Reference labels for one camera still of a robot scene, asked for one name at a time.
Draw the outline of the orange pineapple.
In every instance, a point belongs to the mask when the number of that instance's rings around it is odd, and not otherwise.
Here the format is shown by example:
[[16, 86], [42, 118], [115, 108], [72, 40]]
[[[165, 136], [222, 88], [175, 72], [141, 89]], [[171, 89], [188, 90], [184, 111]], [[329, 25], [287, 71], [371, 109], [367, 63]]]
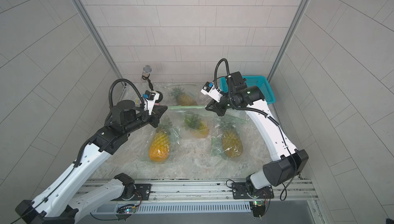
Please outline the orange pineapple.
[[184, 127], [186, 130], [189, 130], [195, 138], [206, 138], [209, 134], [208, 125], [199, 114], [185, 114]]

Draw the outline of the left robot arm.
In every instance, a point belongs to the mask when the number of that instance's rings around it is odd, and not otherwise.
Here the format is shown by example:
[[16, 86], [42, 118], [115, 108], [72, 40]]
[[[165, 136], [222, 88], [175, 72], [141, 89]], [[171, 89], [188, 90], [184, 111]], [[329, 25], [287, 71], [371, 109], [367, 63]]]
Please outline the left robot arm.
[[110, 108], [105, 125], [81, 146], [76, 160], [45, 191], [33, 200], [23, 200], [15, 211], [27, 224], [76, 224], [105, 203], [134, 194], [134, 180], [121, 173], [104, 186], [81, 197], [76, 192], [93, 172], [113, 155], [131, 133], [146, 125], [158, 127], [167, 106], [148, 102], [148, 108], [122, 100]]

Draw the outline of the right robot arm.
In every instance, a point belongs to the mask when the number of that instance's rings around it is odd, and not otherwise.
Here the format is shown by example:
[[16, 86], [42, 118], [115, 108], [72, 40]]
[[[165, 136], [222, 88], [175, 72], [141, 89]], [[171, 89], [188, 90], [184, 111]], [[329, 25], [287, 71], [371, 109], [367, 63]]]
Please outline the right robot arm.
[[212, 98], [205, 109], [218, 116], [224, 116], [230, 108], [246, 112], [263, 137], [272, 159], [260, 171], [247, 176], [244, 190], [250, 197], [257, 198], [267, 196], [270, 186], [288, 187], [304, 169], [309, 159], [307, 152], [298, 150], [287, 138], [259, 87], [248, 86], [239, 72], [226, 76], [225, 80], [227, 93], [212, 82], [205, 83], [201, 92]]

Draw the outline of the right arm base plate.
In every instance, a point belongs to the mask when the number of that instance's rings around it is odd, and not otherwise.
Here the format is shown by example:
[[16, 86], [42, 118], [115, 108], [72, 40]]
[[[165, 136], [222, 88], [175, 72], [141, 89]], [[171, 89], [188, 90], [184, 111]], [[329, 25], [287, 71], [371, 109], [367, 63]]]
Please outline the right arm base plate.
[[251, 183], [232, 182], [229, 186], [233, 192], [234, 199], [273, 199], [274, 193], [270, 186], [256, 189]]

